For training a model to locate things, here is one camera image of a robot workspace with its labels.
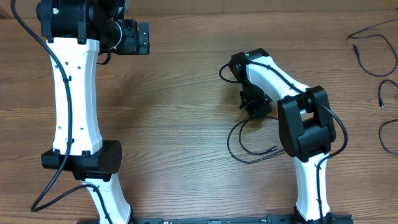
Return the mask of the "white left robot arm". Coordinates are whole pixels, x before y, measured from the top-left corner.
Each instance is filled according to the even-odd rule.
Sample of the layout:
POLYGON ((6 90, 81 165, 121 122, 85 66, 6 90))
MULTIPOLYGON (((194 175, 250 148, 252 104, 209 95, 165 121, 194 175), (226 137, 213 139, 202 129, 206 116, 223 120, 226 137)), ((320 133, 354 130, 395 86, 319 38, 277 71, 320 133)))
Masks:
POLYGON ((96 67, 101 54, 147 55, 149 25, 125 19, 129 3, 41 1, 36 14, 52 51, 56 130, 42 166, 69 171, 88 189, 100 223, 134 223, 118 172, 122 147, 102 138, 97 118, 96 67))

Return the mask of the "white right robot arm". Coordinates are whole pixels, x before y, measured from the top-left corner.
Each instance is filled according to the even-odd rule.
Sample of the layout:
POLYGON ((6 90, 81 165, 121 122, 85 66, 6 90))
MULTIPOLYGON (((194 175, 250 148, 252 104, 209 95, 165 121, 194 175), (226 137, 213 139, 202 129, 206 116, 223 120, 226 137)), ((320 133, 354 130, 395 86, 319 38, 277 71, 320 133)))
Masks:
POLYGON ((295 218, 299 223, 334 223, 326 199, 325 166, 336 138, 326 91, 297 82, 263 49, 232 55, 228 67, 241 84, 241 108, 251 117, 271 112, 277 104, 279 138, 292 157, 297 180, 295 218))

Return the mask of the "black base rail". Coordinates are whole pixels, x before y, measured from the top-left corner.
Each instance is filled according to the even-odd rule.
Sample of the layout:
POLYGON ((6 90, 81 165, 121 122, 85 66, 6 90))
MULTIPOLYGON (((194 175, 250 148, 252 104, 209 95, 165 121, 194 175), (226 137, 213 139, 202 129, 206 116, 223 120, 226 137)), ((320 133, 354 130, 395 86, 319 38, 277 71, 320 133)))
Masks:
MULTIPOLYGON (((97 224, 99 220, 95 221, 80 221, 78 224, 97 224)), ((298 221, 294 215, 268 215, 262 218, 211 218, 211 219, 169 219, 163 220, 162 218, 138 218, 130 223, 138 224, 293 224, 303 223, 298 221)), ((353 224, 354 221, 351 215, 335 215, 332 213, 331 221, 324 220, 323 223, 333 224, 353 224)))

